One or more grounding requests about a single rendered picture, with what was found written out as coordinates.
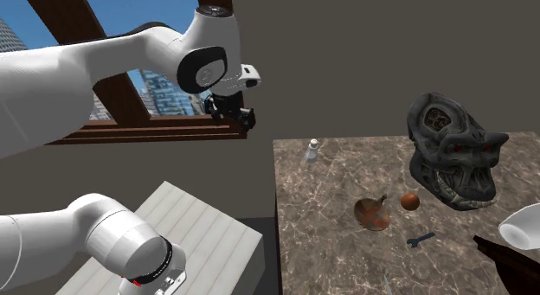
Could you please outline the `white salt shaker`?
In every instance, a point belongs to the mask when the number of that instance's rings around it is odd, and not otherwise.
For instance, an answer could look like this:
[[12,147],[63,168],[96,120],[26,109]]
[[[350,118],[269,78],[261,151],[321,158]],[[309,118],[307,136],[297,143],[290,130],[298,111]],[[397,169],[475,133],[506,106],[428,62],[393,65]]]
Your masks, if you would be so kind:
[[313,163],[317,160],[318,155],[318,140],[313,138],[310,140],[306,153],[305,160],[307,163]]

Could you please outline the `brown framed window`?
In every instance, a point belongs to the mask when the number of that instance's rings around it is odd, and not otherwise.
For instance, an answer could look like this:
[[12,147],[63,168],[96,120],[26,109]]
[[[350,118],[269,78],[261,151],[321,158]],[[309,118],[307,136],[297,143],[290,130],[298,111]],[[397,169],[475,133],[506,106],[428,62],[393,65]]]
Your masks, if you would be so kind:
[[229,117],[154,117],[129,72],[151,70],[190,94],[229,96],[260,83],[240,59],[230,0],[199,0],[179,33],[149,22],[108,36],[87,0],[27,0],[56,43],[0,53],[0,157],[46,144],[244,138]]

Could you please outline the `grey robot skull figure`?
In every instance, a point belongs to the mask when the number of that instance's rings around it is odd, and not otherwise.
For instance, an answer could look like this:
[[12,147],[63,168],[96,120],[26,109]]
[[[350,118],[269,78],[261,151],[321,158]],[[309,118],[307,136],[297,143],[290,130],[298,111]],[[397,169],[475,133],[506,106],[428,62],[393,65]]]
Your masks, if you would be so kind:
[[463,105],[439,93],[413,102],[407,128],[415,147],[409,171],[420,185],[458,211],[495,203],[492,168],[508,134],[486,131]]

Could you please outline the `orange ball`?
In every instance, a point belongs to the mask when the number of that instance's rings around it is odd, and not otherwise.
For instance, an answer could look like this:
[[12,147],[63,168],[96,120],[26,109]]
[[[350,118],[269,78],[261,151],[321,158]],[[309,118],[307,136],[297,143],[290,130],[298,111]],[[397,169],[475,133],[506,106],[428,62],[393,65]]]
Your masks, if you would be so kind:
[[407,193],[400,200],[401,206],[407,211],[415,211],[420,206],[420,198],[413,193]]

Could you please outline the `blue wrench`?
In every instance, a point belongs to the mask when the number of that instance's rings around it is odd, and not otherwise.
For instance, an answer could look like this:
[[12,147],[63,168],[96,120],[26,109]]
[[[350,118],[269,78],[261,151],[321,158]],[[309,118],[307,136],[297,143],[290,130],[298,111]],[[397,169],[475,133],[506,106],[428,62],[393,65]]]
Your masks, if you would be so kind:
[[434,237],[434,236],[435,236],[435,233],[430,232],[430,233],[424,234],[423,236],[420,236],[420,237],[417,237],[417,238],[408,239],[406,241],[406,243],[408,245],[410,245],[411,247],[418,247],[420,242],[422,242],[423,240],[429,239],[431,237]]

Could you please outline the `rusty brown bowl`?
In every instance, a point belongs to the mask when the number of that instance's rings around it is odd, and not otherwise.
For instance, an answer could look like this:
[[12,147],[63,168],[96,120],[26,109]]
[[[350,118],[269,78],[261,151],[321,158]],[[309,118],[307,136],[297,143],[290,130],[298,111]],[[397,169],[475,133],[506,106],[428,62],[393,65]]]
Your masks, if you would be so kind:
[[370,231],[383,231],[389,225],[389,212],[383,205],[388,198],[382,195],[379,199],[362,198],[354,205],[354,216],[357,222]]

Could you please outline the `dark brown wooden object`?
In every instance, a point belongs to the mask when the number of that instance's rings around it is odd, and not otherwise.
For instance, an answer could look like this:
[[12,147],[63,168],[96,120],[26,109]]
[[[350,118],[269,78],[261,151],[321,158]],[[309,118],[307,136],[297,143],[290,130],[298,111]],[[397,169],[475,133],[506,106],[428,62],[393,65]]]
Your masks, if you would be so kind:
[[495,262],[510,295],[540,295],[540,263],[502,245],[474,235],[477,249]]

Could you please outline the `white planked robot stand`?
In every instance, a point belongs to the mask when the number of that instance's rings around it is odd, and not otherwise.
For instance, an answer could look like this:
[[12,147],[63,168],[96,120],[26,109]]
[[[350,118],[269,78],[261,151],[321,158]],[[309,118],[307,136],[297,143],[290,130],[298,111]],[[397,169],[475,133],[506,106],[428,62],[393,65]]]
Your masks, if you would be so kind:
[[187,257],[173,295],[253,295],[265,271],[262,234],[171,183],[135,211]]

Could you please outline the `white cup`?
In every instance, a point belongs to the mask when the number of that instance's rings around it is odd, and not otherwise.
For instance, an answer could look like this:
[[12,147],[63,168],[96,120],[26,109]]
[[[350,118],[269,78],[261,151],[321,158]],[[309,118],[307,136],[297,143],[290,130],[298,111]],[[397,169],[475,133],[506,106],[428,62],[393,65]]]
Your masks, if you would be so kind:
[[498,226],[503,239],[520,250],[540,249],[540,202],[521,208]]

